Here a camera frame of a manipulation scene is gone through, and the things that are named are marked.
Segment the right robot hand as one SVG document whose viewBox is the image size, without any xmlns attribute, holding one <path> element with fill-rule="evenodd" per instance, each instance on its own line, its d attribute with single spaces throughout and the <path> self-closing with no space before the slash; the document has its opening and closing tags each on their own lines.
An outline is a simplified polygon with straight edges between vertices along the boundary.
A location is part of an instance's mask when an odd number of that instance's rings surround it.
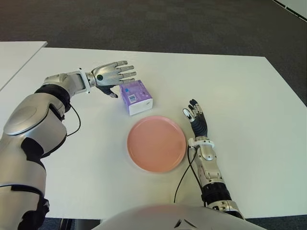
<svg viewBox="0 0 307 230">
<path fill-rule="evenodd" d="M 191 99 L 188 107 L 183 109 L 183 114 L 189 120 L 194 136 L 207 137 L 208 127 L 201 106 L 195 99 Z"/>
</svg>

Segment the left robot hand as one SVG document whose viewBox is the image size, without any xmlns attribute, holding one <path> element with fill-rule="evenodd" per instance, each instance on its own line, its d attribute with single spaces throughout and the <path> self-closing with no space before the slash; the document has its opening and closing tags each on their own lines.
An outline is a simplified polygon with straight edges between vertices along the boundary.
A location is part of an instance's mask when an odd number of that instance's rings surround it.
<svg viewBox="0 0 307 230">
<path fill-rule="evenodd" d="M 111 98 L 118 98 L 112 88 L 135 81 L 137 73 L 134 66 L 129 66 L 127 61 L 117 61 L 98 66 L 90 73 L 95 80 L 95 87 Z"/>
</svg>

